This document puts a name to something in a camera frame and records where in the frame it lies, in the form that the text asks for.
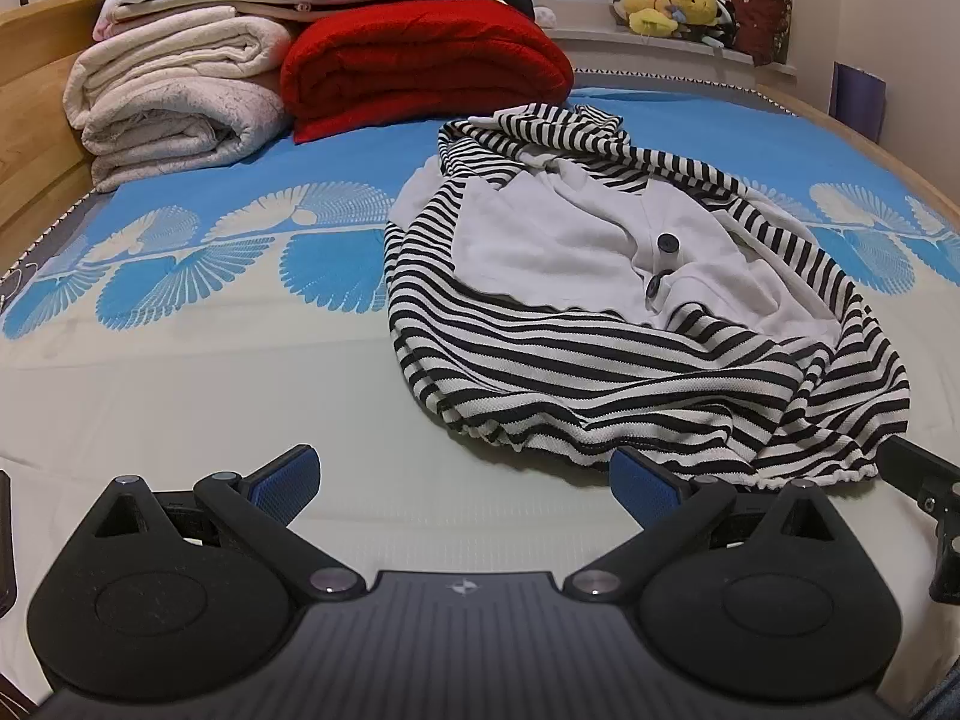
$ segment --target mattress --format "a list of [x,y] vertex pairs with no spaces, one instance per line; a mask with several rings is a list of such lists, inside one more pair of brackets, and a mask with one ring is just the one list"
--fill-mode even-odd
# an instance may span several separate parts
[[[723,100],[579,89],[637,145],[710,162],[807,223],[906,364],[909,439],[956,461],[960,238],[894,176],[813,124]],[[282,139],[243,163],[121,187],[0,314],[0,467],[20,596],[0,672],[48,691],[28,600],[104,485],[183,490],[296,443],[323,463],[292,528],[373,581],[383,569],[548,570],[637,531],[603,473],[445,432],[406,389],[382,279],[386,213],[438,122]],[[933,521],[880,480],[830,497],[891,587],[904,636],[880,694],[905,709],[957,658],[934,605]]]

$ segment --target folded red blanket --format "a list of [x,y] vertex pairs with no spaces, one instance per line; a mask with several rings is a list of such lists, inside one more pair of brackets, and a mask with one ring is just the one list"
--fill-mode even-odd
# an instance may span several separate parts
[[370,5],[318,20],[283,63],[294,140],[424,116],[560,104],[573,86],[563,52],[495,0]]

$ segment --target blue bed sheet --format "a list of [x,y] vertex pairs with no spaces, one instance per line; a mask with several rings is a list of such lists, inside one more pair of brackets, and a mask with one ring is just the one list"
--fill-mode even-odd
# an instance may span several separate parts
[[[809,225],[861,284],[905,293],[925,264],[960,285],[960,238],[947,223],[804,119],[661,92],[580,89],[570,103],[621,115],[635,146],[741,178]],[[30,334],[101,282],[102,326],[161,322],[242,280],[271,247],[283,247],[277,288],[292,298],[327,311],[381,311],[387,211],[436,152],[439,126],[371,127],[302,146],[284,138],[237,165],[127,184],[11,305],[3,334]]]

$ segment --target metal screw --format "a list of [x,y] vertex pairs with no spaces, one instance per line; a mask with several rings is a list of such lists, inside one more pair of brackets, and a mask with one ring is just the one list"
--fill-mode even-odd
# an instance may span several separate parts
[[310,575],[310,584],[328,593],[347,592],[357,581],[357,575],[348,568],[321,568]]
[[607,595],[620,586],[620,578],[610,571],[591,568],[575,574],[573,586],[587,595]]

